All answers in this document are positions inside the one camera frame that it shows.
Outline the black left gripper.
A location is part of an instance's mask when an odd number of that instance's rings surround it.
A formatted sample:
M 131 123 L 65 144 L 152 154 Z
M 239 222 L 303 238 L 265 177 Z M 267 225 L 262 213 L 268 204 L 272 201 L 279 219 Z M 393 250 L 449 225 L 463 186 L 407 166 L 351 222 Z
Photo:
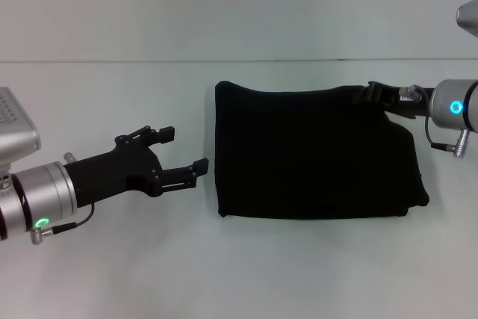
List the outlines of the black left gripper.
M 163 191 L 195 188 L 197 179 L 208 173 L 208 159 L 186 167 L 164 170 L 149 148 L 156 143 L 174 141 L 172 126 L 155 130 L 144 126 L 115 139 L 110 152 L 65 166 L 75 191 L 77 206 L 84 207 L 127 191 L 157 197 Z

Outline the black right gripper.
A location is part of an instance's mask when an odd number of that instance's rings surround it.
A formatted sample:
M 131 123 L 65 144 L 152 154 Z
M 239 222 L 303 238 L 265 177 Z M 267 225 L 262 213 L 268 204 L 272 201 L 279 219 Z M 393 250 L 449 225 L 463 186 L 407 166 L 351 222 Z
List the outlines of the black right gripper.
M 376 81 L 370 81 L 368 86 L 361 87 L 353 94 L 352 103 L 377 104 L 384 111 L 401 117 L 415 119 L 425 117 L 429 113 L 428 100 L 431 99 L 434 88 L 394 87 Z

